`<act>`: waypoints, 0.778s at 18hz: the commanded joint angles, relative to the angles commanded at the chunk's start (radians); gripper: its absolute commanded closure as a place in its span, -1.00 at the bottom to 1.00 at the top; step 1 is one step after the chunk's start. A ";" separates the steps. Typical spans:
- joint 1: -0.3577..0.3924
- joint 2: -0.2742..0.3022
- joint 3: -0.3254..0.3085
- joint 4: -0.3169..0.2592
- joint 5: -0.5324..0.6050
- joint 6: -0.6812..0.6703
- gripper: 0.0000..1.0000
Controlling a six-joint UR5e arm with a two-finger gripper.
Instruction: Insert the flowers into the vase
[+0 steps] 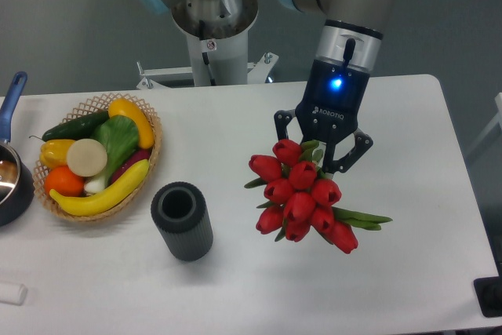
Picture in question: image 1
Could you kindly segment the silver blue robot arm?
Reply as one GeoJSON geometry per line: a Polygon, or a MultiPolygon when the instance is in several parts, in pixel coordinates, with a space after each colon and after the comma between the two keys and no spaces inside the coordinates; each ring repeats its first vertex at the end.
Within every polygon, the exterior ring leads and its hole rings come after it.
{"type": "MultiPolygon", "coordinates": [[[[170,13],[184,33],[197,86],[246,84],[248,32],[257,0],[141,0],[170,13]]],[[[325,17],[306,89],[293,110],[274,116],[279,139],[297,120],[306,141],[323,144],[322,170],[343,173],[372,146],[358,127],[360,108],[395,0],[278,0],[297,12],[325,17]]]]}

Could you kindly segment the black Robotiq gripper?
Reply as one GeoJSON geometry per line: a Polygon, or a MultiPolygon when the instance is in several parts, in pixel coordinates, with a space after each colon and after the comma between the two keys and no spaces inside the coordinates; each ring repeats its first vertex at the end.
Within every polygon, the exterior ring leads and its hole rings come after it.
{"type": "Polygon", "coordinates": [[[325,172],[346,173],[373,146],[370,135],[358,127],[358,111],[368,81],[368,73],[315,60],[296,110],[274,114],[278,141],[289,140],[289,124],[297,118],[304,142],[317,140],[326,145],[325,172]],[[335,160],[336,146],[349,135],[354,136],[354,147],[335,160]]]}

